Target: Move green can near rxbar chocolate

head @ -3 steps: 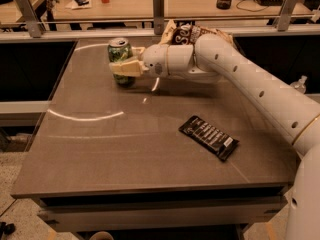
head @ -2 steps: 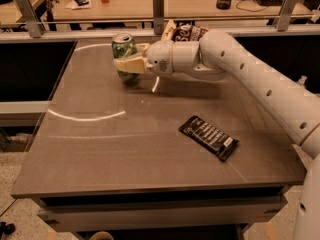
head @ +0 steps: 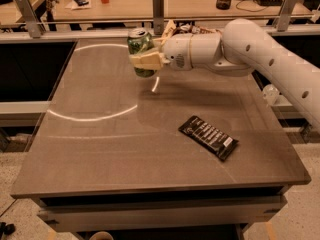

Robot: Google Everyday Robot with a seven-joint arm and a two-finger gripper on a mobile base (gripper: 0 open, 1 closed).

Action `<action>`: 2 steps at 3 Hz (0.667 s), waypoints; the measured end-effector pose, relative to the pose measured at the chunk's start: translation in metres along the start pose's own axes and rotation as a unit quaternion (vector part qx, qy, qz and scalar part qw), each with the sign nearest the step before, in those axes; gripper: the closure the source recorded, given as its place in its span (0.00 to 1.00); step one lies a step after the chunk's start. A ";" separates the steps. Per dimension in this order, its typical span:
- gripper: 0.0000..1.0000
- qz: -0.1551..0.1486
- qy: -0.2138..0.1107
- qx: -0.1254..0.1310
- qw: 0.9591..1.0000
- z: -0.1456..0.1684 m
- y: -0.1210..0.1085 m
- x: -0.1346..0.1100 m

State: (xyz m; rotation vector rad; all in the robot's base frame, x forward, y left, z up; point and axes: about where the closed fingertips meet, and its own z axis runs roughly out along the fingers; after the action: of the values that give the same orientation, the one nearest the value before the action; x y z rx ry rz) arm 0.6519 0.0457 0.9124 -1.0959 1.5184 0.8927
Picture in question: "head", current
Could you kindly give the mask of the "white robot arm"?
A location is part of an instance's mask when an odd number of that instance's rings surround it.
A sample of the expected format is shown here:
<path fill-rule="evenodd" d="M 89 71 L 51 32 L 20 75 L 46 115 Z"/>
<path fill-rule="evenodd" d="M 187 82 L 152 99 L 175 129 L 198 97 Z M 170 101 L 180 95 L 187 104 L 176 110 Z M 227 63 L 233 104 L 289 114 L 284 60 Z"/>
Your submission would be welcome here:
<path fill-rule="evenodd" d="M 256 23 L 236 19 L 221 31 L 203 33 L 178 33 L 169 26 L 154 43 L 153 48 L 130 56 L 134 67 L 206 68 L 225 76 L 243 76 L 256 70 L 314 129 L 320 130 L 320 69 L 280 45 Z"/>

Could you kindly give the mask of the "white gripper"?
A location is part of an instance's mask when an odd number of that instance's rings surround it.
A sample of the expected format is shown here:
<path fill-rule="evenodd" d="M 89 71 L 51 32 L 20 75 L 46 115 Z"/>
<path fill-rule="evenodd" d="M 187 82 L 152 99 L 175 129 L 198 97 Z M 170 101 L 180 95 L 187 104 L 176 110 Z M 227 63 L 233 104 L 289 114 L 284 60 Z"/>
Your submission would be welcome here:
<path fill-rule="evenodd" d="M 191 34 L 177 34 L 169 38 L 154 38 L 153 42 L 156 47 L 163 45 L 162 51 L 148 50 L 143 53 L 129 56 L 132 65 L 144 70 L 160 70 L 163 67 L 164 59 L 169 61 L 169 66 L 174 70 L 191 70 L 190 60 L 190 41 Z"/>

